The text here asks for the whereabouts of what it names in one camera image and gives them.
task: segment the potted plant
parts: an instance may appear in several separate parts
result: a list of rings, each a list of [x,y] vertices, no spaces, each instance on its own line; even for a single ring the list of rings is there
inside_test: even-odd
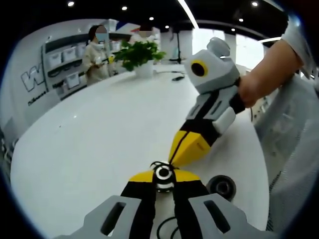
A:
[[[158,51],[154,42],[122,42],[122,50],[114,53],[115,61],[123,61],[122,66],[128,71],[135,70],[139,78],[151,78],[154,60],[161,60],[165,52]]]

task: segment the green leaves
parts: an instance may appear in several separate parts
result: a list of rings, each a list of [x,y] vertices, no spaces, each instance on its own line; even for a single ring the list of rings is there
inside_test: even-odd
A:
[[[114,53],[115,61],[123,61],[123,67],[128,71],[133,71],[135,67],[141,66],[150,60],[161,60],[165,52],[159,52],[158,46],[154,42],[136,42],[131,45],[122,42],[123,49]]]

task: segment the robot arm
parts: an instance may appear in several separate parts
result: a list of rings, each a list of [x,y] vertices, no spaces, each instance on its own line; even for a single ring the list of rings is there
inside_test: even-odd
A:
[[[199,92],[195,106],[174,137],[169,163],[180,167],[205,156],[213,143],[245,107],[238,95],[239,71],[229,56],[228,45],[211,39],[186,63],[190,81]]]
[[[55,239],[149,239],[155,215],[153,195],[156,194],[149,182],[151,178],[156,180],[158,169],[163,168],[134,176],[122,196],[108,198],[85,217],[83,227]],[[179,169],[170,169],[170,172],[174,178],[174,212],[182,239],[278,238],[272,232],[259,231],[248,224],[244,212],[218,194],[209,195],[198,176]]]

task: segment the black ceiling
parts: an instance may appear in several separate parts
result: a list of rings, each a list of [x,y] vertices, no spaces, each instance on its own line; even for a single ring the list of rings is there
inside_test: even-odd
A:
[[[44,26],[61,21],[82,18],[116,19],[132,23],[149,21],[165,30],[165,25],[175,29],[191,29],[186,13],[177,0],[74,0],[73,7],[67,7],[68,0],[26,1],[22,6],[23,33],[25,36]],[[257,0],[258,7],[252,7],[251,0],[186,0],[199,27],[222,28],[230,31],[232,27],[244,27],[265,37],[280,36],[287,26],[283,12],[270,4]],[[215,24],[228,23],[227,26]]]

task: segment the white table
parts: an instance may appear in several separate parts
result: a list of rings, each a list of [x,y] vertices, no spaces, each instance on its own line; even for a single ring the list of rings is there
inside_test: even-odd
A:
[[[181,66],[157,66],[168,71]],[[167,160],[172,139],[198,95],[188,78],[172,82],[174,73],[152,80],[124,73],[67,98],[41,117],[16,145],[11,185],[31,222],[48,238],[69,235],[84,216],[128,179]],[[248,222],[266,228],[268,178],[263,152],[249,112],[216,142],[206,159],[186,167],[207,183],[215,175],[236,183],[233,203]],[[173,202],[160,195],[153,237],[160,222],[172,216]],[[169,238],[176,222],[167,223]]]

